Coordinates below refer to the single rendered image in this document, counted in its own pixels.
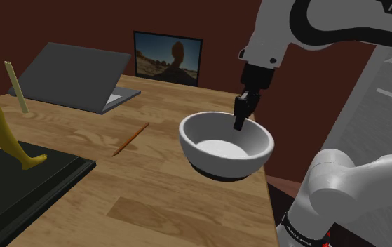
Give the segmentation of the framed desert picture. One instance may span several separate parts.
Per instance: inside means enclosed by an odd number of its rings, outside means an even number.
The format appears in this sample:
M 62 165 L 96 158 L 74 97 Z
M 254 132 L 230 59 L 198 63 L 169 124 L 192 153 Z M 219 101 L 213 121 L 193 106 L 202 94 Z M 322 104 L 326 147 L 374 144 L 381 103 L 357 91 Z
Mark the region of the framed desert picture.
M 135 76 L 198 86 L 202 39 L 141 31 L 133 39 Z

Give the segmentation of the wooden desk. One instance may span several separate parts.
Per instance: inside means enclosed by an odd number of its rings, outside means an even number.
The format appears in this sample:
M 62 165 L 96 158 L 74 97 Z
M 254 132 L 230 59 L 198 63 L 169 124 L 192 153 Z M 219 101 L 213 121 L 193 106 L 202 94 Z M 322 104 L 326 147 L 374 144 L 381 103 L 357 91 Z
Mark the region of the wooden desk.
M 9 247 L 278 247 L 264 171 L 216 182 L 189 165 L 179 144 L 184 117 L 230 112 L 234 95 L 131 76 L 119 86 L 141 93 L 103 115 L 33 100 L 25 114 L 0 96 L 17 139 L 97 163 Z

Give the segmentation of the pale yellow stick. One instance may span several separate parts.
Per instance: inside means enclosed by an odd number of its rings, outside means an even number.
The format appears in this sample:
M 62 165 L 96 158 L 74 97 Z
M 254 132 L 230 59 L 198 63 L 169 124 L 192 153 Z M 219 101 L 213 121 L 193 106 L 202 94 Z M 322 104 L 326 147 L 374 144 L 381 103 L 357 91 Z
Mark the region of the pale yellow stick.
M 6 67 L 6 71 L 8 73 L 9 79 L 11 80 L 12 87 L 13 87 L 13 90 L 15 92 L 15 95 L 16 95 L 16 97 L 18 99 L 18 102 L 19 102 L 19 104 L 21 106 L 21 110 L 22 110 L 23 113 L 26 114 L 26 113 L 29 112 L 29 109 L 27 107 L 27 103 L 25 102 L 24 95 L 22 94 L 22 90 L 20 88 L 20 84 L 18 82 L 18 78 L 15 75 L 15 71 L 13 69 L 13 66 L 12 66 L 11 62 L 9 62 L 9 61 L 5 61 L 4 65 Z

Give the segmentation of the white bowl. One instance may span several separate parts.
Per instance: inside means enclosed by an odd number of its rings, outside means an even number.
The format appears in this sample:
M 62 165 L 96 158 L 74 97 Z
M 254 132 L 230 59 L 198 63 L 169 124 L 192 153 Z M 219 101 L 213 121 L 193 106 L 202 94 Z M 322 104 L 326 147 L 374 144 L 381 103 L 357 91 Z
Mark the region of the white bowl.
M 196 171 L 234 181 L 257 172 L 268 161 L 274 149 L 268 130 L 246 119 L 237 131 L 235 120 L 230 113 L 199 112 L 180 122 L 180 145 Z

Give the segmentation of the yellow figure on black base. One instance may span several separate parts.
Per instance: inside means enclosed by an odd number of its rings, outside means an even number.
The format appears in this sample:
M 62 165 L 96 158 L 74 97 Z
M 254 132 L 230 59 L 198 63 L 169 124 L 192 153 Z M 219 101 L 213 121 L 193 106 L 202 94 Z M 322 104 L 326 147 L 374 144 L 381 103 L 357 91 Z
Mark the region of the yellow figure on black base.
M 0 247 L 94 169 L 89 159 L 19 142 L 0 108 Z

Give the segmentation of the grey door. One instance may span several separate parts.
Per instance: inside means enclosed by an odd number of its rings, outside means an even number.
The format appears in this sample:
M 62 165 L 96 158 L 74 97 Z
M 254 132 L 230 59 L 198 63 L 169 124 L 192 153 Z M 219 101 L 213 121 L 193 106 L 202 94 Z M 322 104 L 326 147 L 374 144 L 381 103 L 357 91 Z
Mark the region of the grey door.
M 392 48 L 375 49 L 360 80 L 324 143 L 345 152 L 356 166 L 392 157 Z M 350 247 L 392 247 L 392 168 L 373 188 L 382 206 L 342 224 Z

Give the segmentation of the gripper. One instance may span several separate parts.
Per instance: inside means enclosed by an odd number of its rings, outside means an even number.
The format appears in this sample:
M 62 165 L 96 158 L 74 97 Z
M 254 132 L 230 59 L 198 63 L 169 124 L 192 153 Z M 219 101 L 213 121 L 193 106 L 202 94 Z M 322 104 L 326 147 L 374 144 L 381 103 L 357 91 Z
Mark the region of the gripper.
M 266 90 L 274 76 L 274 69 L 260 67 L 245 63 L 241 75 L 241 83 L 244 85 L 243 92 L 236 96 L 234 101 L 234 129 L 240 131 L 247 118 L 255 111 L 261 90 Z

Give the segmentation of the orange pencil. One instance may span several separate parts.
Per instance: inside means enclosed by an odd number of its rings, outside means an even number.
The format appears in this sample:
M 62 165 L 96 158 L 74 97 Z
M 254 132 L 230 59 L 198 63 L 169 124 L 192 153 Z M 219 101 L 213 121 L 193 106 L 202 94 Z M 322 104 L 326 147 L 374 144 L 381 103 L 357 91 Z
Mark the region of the orange pencil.
M 125 147 L 127 147 L 147 126 L 149 123 L 144 124 L 140 129 L 138 129 L 132 136 L 130 136 L 113 154 L 112 157 L 118 155 Z

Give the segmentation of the grey laptop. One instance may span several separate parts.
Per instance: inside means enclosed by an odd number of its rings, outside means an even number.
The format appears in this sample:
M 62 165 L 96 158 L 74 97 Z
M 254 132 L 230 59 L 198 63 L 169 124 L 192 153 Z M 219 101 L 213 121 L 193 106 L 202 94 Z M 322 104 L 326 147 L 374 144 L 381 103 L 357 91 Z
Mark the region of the grey laptop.
M 104 114 L 139 95 L 118 87 L 130 55 L 49 42 L 19 76 L 25 98 Z

